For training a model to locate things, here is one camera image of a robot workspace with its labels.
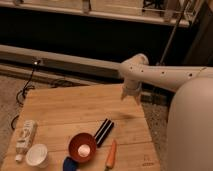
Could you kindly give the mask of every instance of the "speckled floor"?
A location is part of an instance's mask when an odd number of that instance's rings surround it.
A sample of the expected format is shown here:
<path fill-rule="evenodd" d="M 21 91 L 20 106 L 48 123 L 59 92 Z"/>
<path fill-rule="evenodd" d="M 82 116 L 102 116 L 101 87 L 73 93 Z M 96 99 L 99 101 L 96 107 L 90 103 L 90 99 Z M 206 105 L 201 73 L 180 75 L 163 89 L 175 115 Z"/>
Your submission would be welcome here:
<path fill-rule="evenodd" d="M 12 135 L 10 123 L 20 113 L 21 107 L 16 103 L 17 92 L 25 85 L 26 80 L 0 75 L 0 168 Z M 50 85 L 32 83 L 36 88 L 48 88 Z M 162 171 L 166 171 L 167 139 L 166 117 L 167 107 L 143 103 L 143 108 Z"/>

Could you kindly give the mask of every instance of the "orange bowl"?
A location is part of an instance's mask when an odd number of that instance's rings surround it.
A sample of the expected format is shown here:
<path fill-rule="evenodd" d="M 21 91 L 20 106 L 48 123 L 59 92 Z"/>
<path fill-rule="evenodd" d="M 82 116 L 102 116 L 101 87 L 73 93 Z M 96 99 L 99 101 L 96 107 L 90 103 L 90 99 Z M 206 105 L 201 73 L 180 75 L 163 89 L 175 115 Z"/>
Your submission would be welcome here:
<path fill-rule="evenodd" d="M 69 144 L 70 157 L 78 162 L 85 163 L 91 160 L 96 152 L 95 138 L 88 133 L 75 135 Z"/>

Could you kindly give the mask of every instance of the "carrot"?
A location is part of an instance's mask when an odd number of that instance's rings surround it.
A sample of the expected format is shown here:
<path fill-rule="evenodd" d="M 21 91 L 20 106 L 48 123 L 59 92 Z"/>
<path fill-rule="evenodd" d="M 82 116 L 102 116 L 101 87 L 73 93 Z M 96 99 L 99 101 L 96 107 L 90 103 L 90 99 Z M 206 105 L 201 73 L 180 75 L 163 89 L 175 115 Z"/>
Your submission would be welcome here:
<path fill-rule="evenodd" d="M 107 156 L 106 163 L 105 163 L 106 167 L 109 169 L 112 169 L 114 167 L 116 148 L 117 148 L 117 142 L 113 140 L 109 154 Z"/>

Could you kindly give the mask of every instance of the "wooden cutting board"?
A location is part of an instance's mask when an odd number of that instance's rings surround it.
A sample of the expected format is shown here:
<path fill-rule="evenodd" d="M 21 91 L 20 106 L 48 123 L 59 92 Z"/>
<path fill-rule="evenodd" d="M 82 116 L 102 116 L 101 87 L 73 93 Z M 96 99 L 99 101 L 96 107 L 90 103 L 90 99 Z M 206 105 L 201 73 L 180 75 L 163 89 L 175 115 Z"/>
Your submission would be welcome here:
<path fill-rule="evenodd" d="M 92 135 L 105 118 L 115 126 L 98 148 L 95 158 L 80 165 L 81 171 L 104 170 L 104 163 L 113 139 L 118 143 L 115 171 L 160 171 L 143 109 L 133 98 L 120 100 L 122 85 L 95 85 L 72 88 L 32 90 L 12 136 L 2 171 L 37 171 L 26 162 L 17 164 L 15 144 L 25 120 L 38 123 L 34 144 L 43 143 L 49 150 L 49 166 L 43 171 L 62 170 L 68 156 L 71 138 L 87 132 Z"/>

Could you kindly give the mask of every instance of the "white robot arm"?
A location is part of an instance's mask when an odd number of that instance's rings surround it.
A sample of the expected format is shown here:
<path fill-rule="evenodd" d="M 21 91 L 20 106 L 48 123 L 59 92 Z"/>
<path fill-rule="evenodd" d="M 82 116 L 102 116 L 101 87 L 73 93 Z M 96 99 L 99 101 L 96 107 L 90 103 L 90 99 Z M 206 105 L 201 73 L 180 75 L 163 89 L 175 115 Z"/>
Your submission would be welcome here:
<path fill-rule="evenodd" d="M 145 82 L 172 92 L 167 126 L 168 171 L 213 170 L 213 68 L 149 66 L 138 54 L 121 63 L 122 98 Z"/>
<path fill-rule="evenodd" d="M 121 63 L 119 73 L 124 78 L 123 95 L 138 95 L 141 83 L 148 83 L 172 92 L 196 77 L 213 78 L 213 69 L 209 67 L 170 67 L 149 66 L 148 58 L 137 54 Z"/>

